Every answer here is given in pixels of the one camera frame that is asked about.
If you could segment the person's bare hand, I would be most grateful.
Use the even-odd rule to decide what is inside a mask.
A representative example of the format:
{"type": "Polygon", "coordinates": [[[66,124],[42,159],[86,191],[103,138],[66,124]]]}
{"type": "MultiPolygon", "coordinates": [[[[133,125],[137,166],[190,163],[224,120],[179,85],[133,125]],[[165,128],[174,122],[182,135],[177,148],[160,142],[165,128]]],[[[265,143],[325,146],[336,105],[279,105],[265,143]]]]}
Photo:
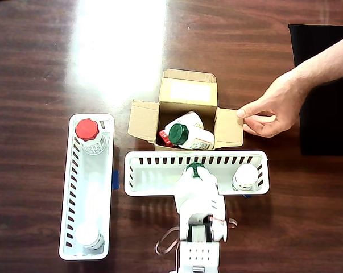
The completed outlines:
{"type": "Polygon", "coordinates": [[[309,73],[297,68],[275,79],[255,101],[237,110],[245,132],[271,138],[289,130],[296,122],[300,108],[312,88],[309,73]]]}

